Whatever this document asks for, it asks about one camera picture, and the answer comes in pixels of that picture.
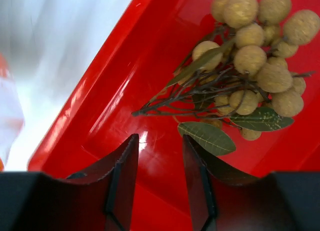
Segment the brown toy longan bunch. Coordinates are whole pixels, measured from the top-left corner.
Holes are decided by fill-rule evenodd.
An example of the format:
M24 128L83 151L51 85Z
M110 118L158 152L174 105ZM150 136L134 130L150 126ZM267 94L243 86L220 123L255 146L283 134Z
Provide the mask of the brown toy longan bunch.
M223 125L255 141L290 126L303 110L312 72L291 71L287 59L317 36L320 17L310 9L292 12L292 0L212 0L210 12L213 32L132 115L194 117L178 123L179 134L224 156L236 145Z

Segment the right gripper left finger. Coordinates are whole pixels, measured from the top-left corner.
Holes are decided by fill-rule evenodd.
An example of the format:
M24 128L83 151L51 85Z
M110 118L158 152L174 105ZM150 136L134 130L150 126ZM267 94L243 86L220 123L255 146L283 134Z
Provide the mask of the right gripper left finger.
M67 178L43 172L2 172L3 231L128 231L131 227L139 136Z

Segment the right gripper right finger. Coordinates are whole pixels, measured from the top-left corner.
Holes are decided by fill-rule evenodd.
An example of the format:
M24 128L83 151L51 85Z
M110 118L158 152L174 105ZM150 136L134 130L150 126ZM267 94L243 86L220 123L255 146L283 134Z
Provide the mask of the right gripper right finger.
M183 162L195 231L317 231L320 174L245 173L183 136Z

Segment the clear orange zip top bag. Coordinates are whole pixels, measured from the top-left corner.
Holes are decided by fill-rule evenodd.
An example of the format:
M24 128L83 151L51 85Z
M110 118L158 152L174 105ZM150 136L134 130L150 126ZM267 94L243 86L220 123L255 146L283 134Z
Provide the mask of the clear orange zip top bag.
M4 171L11 147L25 124L13 75L0 56L0 170Z

